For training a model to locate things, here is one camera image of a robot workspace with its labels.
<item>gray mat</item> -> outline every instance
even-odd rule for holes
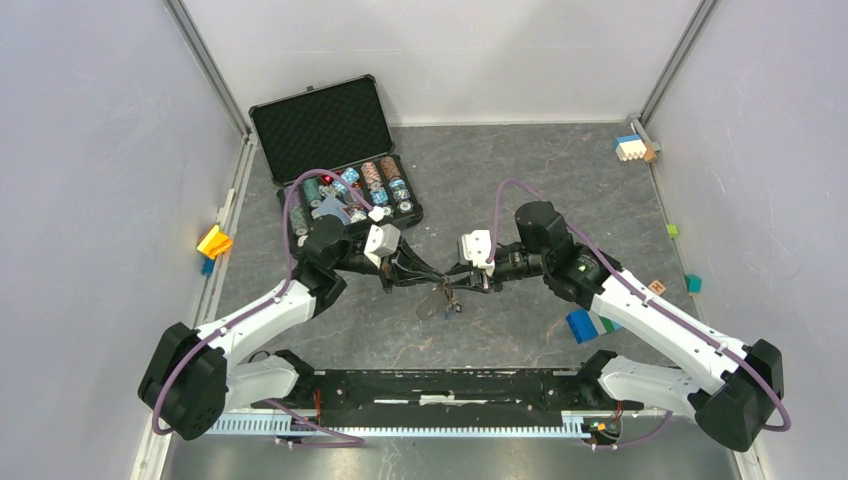
[[[403,232],[431,265],[456,261],[463,233],[490,229],[494,191],[506,178],[534,185],[607,253],[645,284],[660,280],[663,297],[694,314],[683,271],[665,229],[648,166],[623,163],[612,148],[629,129],[614,124],[417,127],[394,129],[397,153],[425,208]],[[280,206],[260,151],[251,172],[218,317],[273,288],[285,275]],[[501,243],[518,239],[513,213],[531,197],[504,194]],[[316,368],[578,366],[596,350],[667,364],[627,331],[577,345],[565,315],[577,307],[541,279],[512,283],[495,295],[460,292],[463,313],[419,320],[427,286],[386,295],[376,277],[342,272],[347,290],[328,311],[265,346],[288,348]]]

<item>blue block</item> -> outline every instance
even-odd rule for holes
[[[200,271],[203,275],[207,277],[212,276],[212,271],[215,270],[215,260],[212,260],[209,257],[206,257],[203,260],[203,269]]]
[[[632,142],[634,140],[642,141],[642,137],[640,137],[639,135],[627,135],[626,137],[618,137],[615,139],[615,144],[612,148],[618,148],[619,144]]]
[[[686,289],[689,290],[689,293],[701,293],[701,277],[689,273],[683,278],[686,279]]]
[[[565,321],[571,328],[571,333],[574,334],[574,339],[577,340],[578,345],[598,336],[598,330],[586,310],[580,309],[569,313],[565,317]]]

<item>electrical wire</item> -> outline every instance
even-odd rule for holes
[[[639,445],[640,443],[647,442],[648,440],[652,440],[656,438],[657,435],[660,434],[665,428],[671,423],[671,417],[674,415],[674,412],[671,410],[666,410],[665,417],[663,417],[663,421],[657,425],[651,433],[645,435],[644,437],[639,437],[636,440],[628,440],[626,442],[616,442],[615,445],[593,445],[593,450],[618,450],[622,447],[632,447],[634,445]]]
[[[271,358],[271,352],[269,352],[268,350],[257,350],[257,351],[255,351],[255,352],[253,352],[253,354],[252,354],[252,355],[250,355],[250,357],[248,357],[248,359],[247,359],[247,363],[252,363],[252,362],[253,362],[253,359],[254,359],[254,358],[256,358],[256,356],[257,356],[257,355],[259,355],[259,354],[261,354],[261,353],[264,353],[265,355],[268,355],[267,357],[265,357],[266,359],[267,359],[267,358]]]
[[[539,199],[540,201],[543,201],[543,202],[545,201],[544,197],[542,197],[542,195],[539,192],[537,192],[533,187],[531,187],[530,185],[528,185],[524,182],[521,182],[519,180],[507,179],[507,180],[504,180],[500,184],[500,186],[498,186],[498,191],[495,194],[495,219],[494,219],[494,227],[492,229],[493,230],[492,250],[489,254],[489,259],[488,259],[489,261],[492,261],[492,259],[494,259],[494,257],[495,257],[495,250],[496,250],[495,245],[497,244],[497,234],[498,234],[498,216],[499,216],[499,213],[500,213],[500,206],[501,206],[501,193],[503,192],[503,188],[507,185],[515,185],[515,186],[521,187],[524,190],[526,190],[528,193],[530,193],[531,195],[533,195],[534,197]],[[615,269],[615,267],[612,266],[612,264],[609,262],[609,260],[607,260],[606,255],[604,255],[603,252],[601,252],[600,248],[598,248],[598,246],[595,244],[595,242],[593,242],[592,239],[589,238],[588,235],[586,235],[585,233],[580,231],[580,229],[578,229],[576,225],[574,225],[567,218],[565,218],[564,215],[563,215],[563,220],[565,221],[565,225],[568,227],[568,229],[571,230],[572,233],[577,235],[577,237],[587,247],[589,247],[589,250],[591,250],[592,253],[595,254],[595,256],[598,258],[598,260],[601,262],[601,264],[604,266],[604,268],[606,268],[610,272],[610,274],[613,277],[615,277],[616,280],[618,280],[619,283],[624,285],[624,287],[627,288],[627,290],[629,290],[632,295],[634,295],[640,301],[644,302],[645,299],[647,298],[647,295],[642,293],[639,290],[639,288],[637,288],[635,285],[631,284],[626,278],[624,278],[624,276],[618,270]],[[759,385],[759,387],[763,390],[763,392],[765,392],[766,396],[768,396],[769,400],[774,404],[775,408],[780,413],[780,416],[783,419],[783,425],[764,425],[763,430],[768,430],[768,431],[773,431],[773,432],[785,432],[785,431],[788,431],[792,427],[792,420],[789,418],[789,412],[786,410],[786,407],[783,405],[783,402],[780,401],[780,398],[777,396],[777,393],[774,392],[774,390],[771,388],[771,386],[768,384],[768,382],[766,382],[766,380],[762,377],[762,375],[760,375],[759,372],[754,370],[754,367],[752,367],[750,364],[748,364],[748,362],[746,362],[743,358],[741,358],[739,355],[736,355],[732,351],[727,350],[727,349],[722,350],[721,344],[718,341],[716,341],[714,338],[710,337],[709,335],[702,332],[701,330],[695,328],[695,326],[693,326],[689,322],[683,320],[681,317],[679,317],[675,313],[671,312],[669,309],[663,307],[662,305],[660,305],[656,301],[648,300],[647,305],[650,305],[654,310],[660,312],[661,314],[663,314],[665,317],[667,317],[672,322],[683,327],[686,331],[688,331],[692,335],[695,335],[696,337],[698,337],[700,340],[702,340],[707,345],[711,346],[712,348],[715,348],[716,351],[720,352],[722,355],[727,355],[727,358],[729,358],[734,363],[739,365],[743,370],[745,370],[745,372],[748,375],[750,375],[754,379],[755,382],[757,382],[757,385]],[[660,426],[662,428],[665,428],[664,424],[665,424],[665,422],[663,422],[663,424],[661,424]]]
[[[162,385],[162,390],[159,391],[159,396],[156,398],[156,403],[153,406],[152,428],[153,428],[153,432],[156,433],[157,435],[167,435],[167,434],[174,431],[173,427],[162,428],[162,426],[159,424],[159,419],[162,416],[162,407],[165,405],[165,398],[167,398],[168,392],[171,390],[171,387],[174,386],[174,382],[176,382],[177,377],[179,377],[180,373],[182,373],[182,371],[189,364],[189,362],[195,357],[195,355],[197,355],[198,352],[200,352],[200,350],[203,349],[203,347],[205,347],[206,345],[209,345],[209,343],[211,343],[213,340],[224,335],[225,332],[232,329],[233,327],[235,327],[239,323],[250,318],[251,316],[253,316],[257,312],[263,310],[264,308],[268,307],[269,305],[273,305],[275,303],[280,302],[282,300],[283,296],[288,291],[289,286],[291,285],[291,282],[292,282],[292,271],[294,269],[294,267],[292,265],[294,263],[294,260],[292,259],[291,249],[289,248],[289,210],[291,210],[291,205],[293,203],[291,201],[290,193],[296,192],[297,187],[304,180],[306,180],[307,178],[310,178],[310,177],[314,177],[316,175],[328,175],[331,178],[333,178],[334,180],[338,180],[339,183],[344,185],[345,188],[347,188],[348,191],[350,191],[351,194],[357,200],[359,200],[359,203],[361,203],[362,206],[364,206],[366,210],[368,210],[370,212],[371,210],[374,209],[374,207],[365,200],[365,198],[362,196],[361,193],[359,193],[358,190],[354,189],[349,183],[347,183],[347,181],[345,181],[343,178],[338,176],[335,172],[331,172],[330,170],[325,170],[323,168],[314,168],[312,170],[308,170],[308,171],[302,173],[299,177],[297,177],[297,179],[285,191],[286,192],[286,201],[285,201],[285,204],[283,206],[283,251],[285,252],[285,255],[286,255],[286,279],[283,282],[283,287],[280,288],[280,291],[277,292],[271,298],[268,298],[264,302],[254,306],[253,308],[247,310],[246,312],[242,313],[241,315],[236,315],[233,319],[231,319],[230,321],[225,323],[221,328],[215,329],[215,331],[213,331],[212,333],[210,333],[209,335],[207,335],[206,337],[201,339],[199,342],[197,342],[197,344],[194,347],[192,347],[188,351],[188,353],[186,353],[183,356],[183,358],[180,359],[179,362],[177,362],[177,365],[171,371],[171,374],[168,375],[167,380],[165,380],[165,384]]]
[[[283,405],[282,403],[280,403],[280,402],[278,402],[274,399],[268,398],[268,399],[265,400],[265,403],[267,403],[268,405],[271,405],[274,408],[278,408],[278,409],[286,412],[286,414],[290,415],[293,419],[297,420],[298,422],[302,423],[303,425],[305,425],[305,426],[307,426],[307,427],[309,427],[313,430],[316,430],[316,431],[322,432],[322,433],[326,433],[327,435],[330,435],[330,436],[333,436],[333,437],[336,437],[336,438],[341,438],[342,440],[345,440],[344,442],[337,442],[337,443],[292,443],[291,444],[292,448],[351,448],[351,447],[361,447],[361,446],[365,445],[365,439],[364,438],[354,437],[353,435],[348,435],[346,433],[336,432],[334,430],[330,430],[329,428],[324,428],[321,425],[312,423],[309,420],[307,420],[306,418],[301,417],[300,415],[294,413],[294,411],[292,409],[288,408],[287,406]]]
[[[521,187],[527,191],[530,195],[536,197],[539,201],[544,202],[545,198],[541,193],[537,192],[535,188],[531,187],[529,184],[526,184],[520,180],[516,180],[514,178],[508,178],[501,182],[498,186],[498,191],[495,193],[495,224],[492,227],[492,249],[489,251],[489,258],[486,259],[486,263],[490,263],[495,259],[495,252],[497,251],[496,245],[498,244],[498,218],[501,213],[501,195],[503,194],[503,189],[507,185],[515,185],[517,187]]]
[[[617,420],[613,420],[610,423],[616,423],[616,422],[618,422],[618,435],[617,436],[612,436],[604,430],[598,430],[598,433],[600,433],[604,437],[606,437],[606,438],[612,440],[613,442],[616,442],[616,444],[618,444],[618,441],[621,440],[622,435],[624,435],[624,419],[619,416]]]

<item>black cable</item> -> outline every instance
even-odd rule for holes
[[[247,363],[253,362],[253,359],[256,358],[256,356],[259,355],[260,353],[264,353],[265,355],[268,355],[268,357],[266,357],[266,358],[269,358],[269,357],[272,356],[271,352],[269,352],[268,350],[257,350],[255,352],[253,352],[253,354],[250,356],[250,358],[247,359]]]

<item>white wall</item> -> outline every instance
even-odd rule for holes
[[[838,0],[721,2],[649,125],[706,320],[783,351],[775,479],[848,468],[846,20]]]
[[[393,124],[621,120],[697,0],[186,0],[240,107],[365,73]]]
[[[0,478],[127,478],[240,144],[163,4],[0,6]]]

